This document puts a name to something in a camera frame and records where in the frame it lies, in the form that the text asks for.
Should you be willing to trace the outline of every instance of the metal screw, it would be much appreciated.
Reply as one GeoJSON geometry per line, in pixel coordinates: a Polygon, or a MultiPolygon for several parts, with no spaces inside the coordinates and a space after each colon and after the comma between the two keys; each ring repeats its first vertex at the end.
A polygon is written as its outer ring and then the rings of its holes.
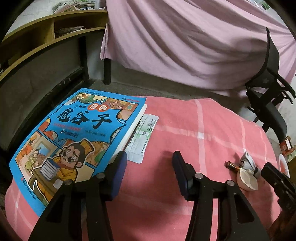
{"type": "Polygon", "coordinates": [[[71,180],[71,179],[68,179],[68,180],[64,181],[65,185],[71,185],[72,183],[73,183],[73,180],[71,180]]]}
{"type": "Polygon", "coordinates": [[[98,173],[98,174],[96,175],[96,177],[97,177],[98,179],[103,179],[103,178],[105,177],[105,174],[102,173],[102,172],[100,172],[100,173],[98,173]]]}
{"type": "Polygon", "coordinates": [[[202,179],[203,178],[203,174],[201,174],[201,173],[196,173],[195,175],[194,175],[197,179],[202,179]]]}
{"type": "Polygon", "coordinates": [[[228,180],[226,183],[229,186],[234,186],[234,184],[235,184],[234,181],[232,181],[232,180],[228,180]]]}

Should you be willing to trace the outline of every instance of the book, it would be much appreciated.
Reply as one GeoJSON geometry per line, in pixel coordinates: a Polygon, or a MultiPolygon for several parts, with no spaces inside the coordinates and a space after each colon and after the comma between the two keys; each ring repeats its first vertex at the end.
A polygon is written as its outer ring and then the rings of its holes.
{"type": "Polygon", "coordinates": [[[9,166],[38,216],[64,181],[88,180],[114,161],[142,118],[145,100],[82,88],[32,130],[9,166]]]}

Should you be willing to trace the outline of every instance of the chair backrest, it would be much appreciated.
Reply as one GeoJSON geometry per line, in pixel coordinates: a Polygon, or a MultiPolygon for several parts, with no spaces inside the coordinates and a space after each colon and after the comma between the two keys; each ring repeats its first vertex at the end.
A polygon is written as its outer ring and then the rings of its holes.
{"type": "Polygon", "coordinates": [[[246,86],[249,88],[261,87],[268,89],[274,83],[275,77],[267,71],[267,67],[271,69],[274,73],[279,71],[279,52],[276,49],[271,37],[270,31],[266,28],[267,31],[267,50],[263,66],[260,71],[246,83],[246,86]]]}

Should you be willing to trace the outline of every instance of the chair seat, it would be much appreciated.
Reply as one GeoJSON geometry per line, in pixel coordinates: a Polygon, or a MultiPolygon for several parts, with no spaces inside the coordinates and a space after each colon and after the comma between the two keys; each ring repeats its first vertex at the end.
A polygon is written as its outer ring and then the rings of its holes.
{"type": "Polygon", "coordinates": [[[265,106],[261,105],[260,97],[262,94],[253,89],[247,91],[247,96],[259,120],[274,130],[279,142],[285,140],[287,124],[277,108],[271,102],[265,106]]]}

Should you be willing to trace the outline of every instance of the book cover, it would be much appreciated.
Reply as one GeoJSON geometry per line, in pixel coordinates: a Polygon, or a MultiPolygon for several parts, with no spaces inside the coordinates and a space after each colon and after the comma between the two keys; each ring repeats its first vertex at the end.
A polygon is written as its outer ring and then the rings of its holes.
{"type": "Polygon", "coordinates": [[[38,216],[63,181],[88,180],[105,170],[145,100],[82,88],[37,125],[9,166],[38,216]]]}

